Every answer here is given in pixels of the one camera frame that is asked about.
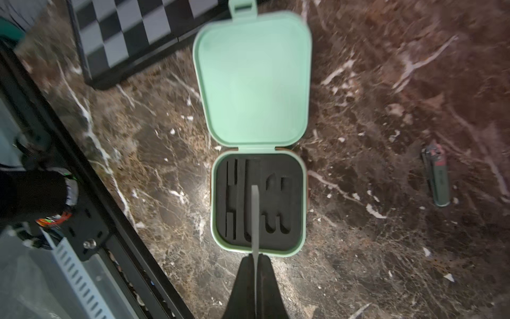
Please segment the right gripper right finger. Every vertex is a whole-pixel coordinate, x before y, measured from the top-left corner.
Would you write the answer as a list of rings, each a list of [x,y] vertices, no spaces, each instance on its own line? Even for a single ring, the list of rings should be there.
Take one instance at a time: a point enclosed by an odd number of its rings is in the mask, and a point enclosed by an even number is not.
[[[256,267],[256,318],[289,319],[271,260],[263,254]]]

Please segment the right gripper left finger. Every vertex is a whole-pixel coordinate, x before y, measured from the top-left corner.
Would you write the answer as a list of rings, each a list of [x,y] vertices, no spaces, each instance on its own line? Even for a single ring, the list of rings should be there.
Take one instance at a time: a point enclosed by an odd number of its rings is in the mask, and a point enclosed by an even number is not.
[[[236,274],[223,319],[255,318],[255,267],[252,254],[244,257]]]

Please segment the silver nail file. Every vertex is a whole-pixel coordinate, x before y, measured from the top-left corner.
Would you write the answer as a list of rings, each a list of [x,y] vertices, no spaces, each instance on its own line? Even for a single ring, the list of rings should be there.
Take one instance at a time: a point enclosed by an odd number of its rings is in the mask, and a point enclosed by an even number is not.
[[[251,186],[252,258],[254,262],[254,317],[257,318],[257,270],[260,248],[260,194],[257,185]]]

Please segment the mint green nail clipper case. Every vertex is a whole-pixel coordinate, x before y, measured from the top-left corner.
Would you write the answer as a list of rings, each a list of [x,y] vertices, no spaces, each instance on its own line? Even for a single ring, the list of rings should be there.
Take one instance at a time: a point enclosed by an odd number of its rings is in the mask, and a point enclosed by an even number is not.
[[[193,45],[208,131],[226,148],[211,168],[211,233],[223,249],[252,252],[257,185],[259,250],[290,257],[306,238],[307,171],[290,146],[308,126],[312,34],[290,11],[228,7],[231,18],[205,25]]]

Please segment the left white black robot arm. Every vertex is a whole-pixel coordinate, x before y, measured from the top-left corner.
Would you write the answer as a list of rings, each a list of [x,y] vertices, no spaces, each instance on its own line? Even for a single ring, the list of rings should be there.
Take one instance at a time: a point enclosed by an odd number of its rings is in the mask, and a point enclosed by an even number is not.
[[[51,250],[50,238],[74,214],[78,181],[68,169],[50,167],[53,142],[46,132],[24,130],[13,142],[21,165],[1,164],[1,232],[8,232],[29,248]]]

